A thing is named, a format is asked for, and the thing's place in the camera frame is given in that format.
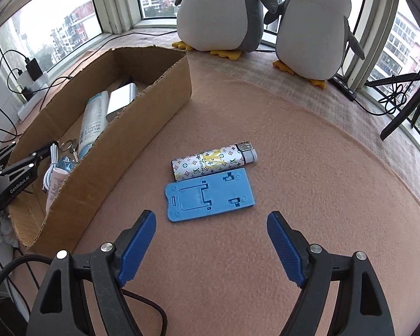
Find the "keys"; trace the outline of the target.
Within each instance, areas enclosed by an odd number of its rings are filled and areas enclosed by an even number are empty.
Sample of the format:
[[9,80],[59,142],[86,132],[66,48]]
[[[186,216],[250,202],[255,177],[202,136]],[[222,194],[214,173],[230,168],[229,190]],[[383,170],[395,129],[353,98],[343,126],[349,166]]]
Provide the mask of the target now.
[[77,139],[67,140],[60,145],[60,150],[62,153],[71,154],[73,156],[73,161],[75,163],[79,163],[80,159],[77,151],[78,146],[79,144]]

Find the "white lotion tube blue cap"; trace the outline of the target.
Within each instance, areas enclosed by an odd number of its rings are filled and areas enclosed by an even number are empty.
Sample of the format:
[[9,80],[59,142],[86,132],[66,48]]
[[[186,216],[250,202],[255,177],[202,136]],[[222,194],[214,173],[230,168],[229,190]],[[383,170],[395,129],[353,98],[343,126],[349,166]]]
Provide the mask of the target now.
[[87,102],[80,130],[80,143],[78,148],[80,159],[91,149],[93,143],[108,125],[106,120],[108,104],[108,91],[97,93]]

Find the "white wall charger plug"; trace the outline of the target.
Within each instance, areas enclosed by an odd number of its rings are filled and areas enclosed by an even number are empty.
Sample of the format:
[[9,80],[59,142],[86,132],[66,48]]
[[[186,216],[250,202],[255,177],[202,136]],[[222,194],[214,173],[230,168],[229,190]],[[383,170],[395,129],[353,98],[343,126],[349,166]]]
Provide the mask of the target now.
[[106,120],[112,122],[137,96],[138,88],[135,83],[128,83],[111,92],[108,103]]

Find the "blue folding phone stand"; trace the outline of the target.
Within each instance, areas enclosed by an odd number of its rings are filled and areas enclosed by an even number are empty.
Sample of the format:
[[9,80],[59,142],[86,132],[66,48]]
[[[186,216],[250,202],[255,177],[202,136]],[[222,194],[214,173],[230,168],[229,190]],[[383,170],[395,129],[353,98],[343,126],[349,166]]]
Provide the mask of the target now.
[[164,192],[171,222],[229,213],[256,204],[244,168],[170,183]]

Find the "cardboard box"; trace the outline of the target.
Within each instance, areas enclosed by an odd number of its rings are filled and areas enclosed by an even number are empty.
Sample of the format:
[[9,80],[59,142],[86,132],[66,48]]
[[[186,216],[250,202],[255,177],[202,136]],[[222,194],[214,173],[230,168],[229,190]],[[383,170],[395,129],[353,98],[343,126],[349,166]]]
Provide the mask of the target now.
[[51,208],[45,207],[47,196],[39,189],[21,193],[9,204],[16,237],[26,249],[46,256],[74,250],[109,192],[192,95],[184,51],[158,46],[109,49],[53,96],[19,139],[10,163],[74,135],[90,98],[126,77],[146,88],[98,136]]

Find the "patterned white lighter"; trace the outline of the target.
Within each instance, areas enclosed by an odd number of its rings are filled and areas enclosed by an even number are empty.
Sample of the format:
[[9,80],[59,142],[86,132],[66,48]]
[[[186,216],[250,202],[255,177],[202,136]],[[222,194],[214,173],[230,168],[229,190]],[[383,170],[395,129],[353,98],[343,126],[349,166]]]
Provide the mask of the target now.
[[176,158],[171,161],[171,167],[175,181],[185,181],[241,168],[257,160],[258,155],[251,142],[242,142]]

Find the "small pink cosmetic tube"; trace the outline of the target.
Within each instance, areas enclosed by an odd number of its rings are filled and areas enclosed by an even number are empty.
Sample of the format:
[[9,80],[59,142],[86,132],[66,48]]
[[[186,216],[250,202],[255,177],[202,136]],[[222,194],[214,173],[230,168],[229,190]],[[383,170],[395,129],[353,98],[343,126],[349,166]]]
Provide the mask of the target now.
[[58,195],[61,186],[63,186],[64,181],[69,176],[69,172],[65,171],[62,168],[55,167],[51,173],[51,183],[48,189],[48,196],[46,202],[46,213],[49,212],[51,205]]

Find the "clear blue bottle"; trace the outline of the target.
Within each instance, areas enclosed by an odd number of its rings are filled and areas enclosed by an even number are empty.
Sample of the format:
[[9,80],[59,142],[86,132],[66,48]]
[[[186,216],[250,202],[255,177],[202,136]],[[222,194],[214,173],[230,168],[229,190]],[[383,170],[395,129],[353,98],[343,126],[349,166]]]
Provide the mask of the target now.
[[56,168],[62,169],[67,173],[71,173],[75,166],[76,163],[66,155],[56,164]]

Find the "white power strip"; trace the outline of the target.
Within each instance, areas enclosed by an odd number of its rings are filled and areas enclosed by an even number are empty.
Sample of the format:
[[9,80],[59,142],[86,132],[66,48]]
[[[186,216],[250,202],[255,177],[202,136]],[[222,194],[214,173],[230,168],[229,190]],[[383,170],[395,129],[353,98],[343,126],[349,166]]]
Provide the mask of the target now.
[[32,93],[22,90],[26,103],[18,111],[18,117],[21,122],[29,116],[30,112],[44,98],[45,93],[48,91],[48,79],[48,73],[44,72],[41,77],[34,81]]

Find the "white power adapter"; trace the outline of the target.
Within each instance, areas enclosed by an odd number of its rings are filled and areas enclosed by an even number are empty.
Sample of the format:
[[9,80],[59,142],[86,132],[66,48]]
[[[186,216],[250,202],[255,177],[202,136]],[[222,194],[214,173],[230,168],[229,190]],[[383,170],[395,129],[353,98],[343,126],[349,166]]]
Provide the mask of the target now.
[[19,84],[19,86],[22,88],[23,91],[28,91],[30,93],[33,92],[32,86],[34,84],[34,80],[32,80],[29,72],[27,71],[23,71],[18,79],[17,82]]

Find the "black power adapter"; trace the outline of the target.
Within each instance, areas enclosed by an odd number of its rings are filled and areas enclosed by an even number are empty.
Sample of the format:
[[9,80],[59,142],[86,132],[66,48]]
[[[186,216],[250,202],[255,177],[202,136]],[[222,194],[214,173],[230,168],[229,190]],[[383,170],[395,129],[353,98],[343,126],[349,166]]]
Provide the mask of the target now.
[[36,81],[39,77],[43,75],[43,71],[40,65],[38,64],[38,61],[36,58],[33,58],[33,59],[26,58],[25,67],[32,81]]

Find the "pink felt mat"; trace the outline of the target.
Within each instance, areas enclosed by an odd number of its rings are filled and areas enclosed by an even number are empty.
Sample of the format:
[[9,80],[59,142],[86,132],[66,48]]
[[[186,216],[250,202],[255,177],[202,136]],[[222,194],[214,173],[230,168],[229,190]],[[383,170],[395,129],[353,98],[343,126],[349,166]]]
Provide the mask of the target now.
[[[175,35],[133,34],[109,49],[170,48]],[[127,288],[159,304],[169,335],[278,335],[297,301],[266,230],[279,211],[291,228],[334,254],[357,251],[377,274],[396,335],[420,323],[420,200],[380,155],[319,115],[272,93],[276,70],[255,54],[236,62],[191,52],[190,100],[136,157],[72,250],[87,253],[142,211],[156,232]],[[256,204],[171,222],[164,188],[171,161],[249,141]]]

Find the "black USB hub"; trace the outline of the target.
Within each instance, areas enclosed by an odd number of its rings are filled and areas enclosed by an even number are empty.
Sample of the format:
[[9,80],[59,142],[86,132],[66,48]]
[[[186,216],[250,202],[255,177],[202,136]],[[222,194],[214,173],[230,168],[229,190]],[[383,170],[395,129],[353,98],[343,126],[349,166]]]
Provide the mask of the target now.
[[333,84],[351,102],[356,99],[356,93],[348,87],[342,76],[336,74],[328,81]]

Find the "black tripod stand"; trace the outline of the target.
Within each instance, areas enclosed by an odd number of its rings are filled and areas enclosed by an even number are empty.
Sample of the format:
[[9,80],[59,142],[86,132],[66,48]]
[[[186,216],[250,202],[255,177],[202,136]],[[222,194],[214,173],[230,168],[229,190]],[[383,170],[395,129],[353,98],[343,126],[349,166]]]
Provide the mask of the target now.
[[382,141],[387,139],[414,111],[416,112],[414,115],[415,120],[420,116],[420,86],[411,98],[408,98],[407,95],[412,84],[418,81],[420,81],[420,70],[416,73],[401,74],[366,82],[367,87],[391,86],[391,88],[395,88],[396,90],[392,91],[391,98],[389,99],[391,102],[395,101],[400,95],[403,96],[398,105],[396,103],[394,104],[394,108],[398,111],[398,114],[380,133]]

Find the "small grey penguin plush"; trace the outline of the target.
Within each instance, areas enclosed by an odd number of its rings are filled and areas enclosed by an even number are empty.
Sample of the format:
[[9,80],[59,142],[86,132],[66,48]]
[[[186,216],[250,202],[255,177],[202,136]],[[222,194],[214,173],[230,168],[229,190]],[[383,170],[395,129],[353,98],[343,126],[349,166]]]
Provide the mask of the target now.
[[273,67],[322,90],[343,64],[348,49],[365,59],[349,26],[351,0],[284,0],[266,25],[279,22]]

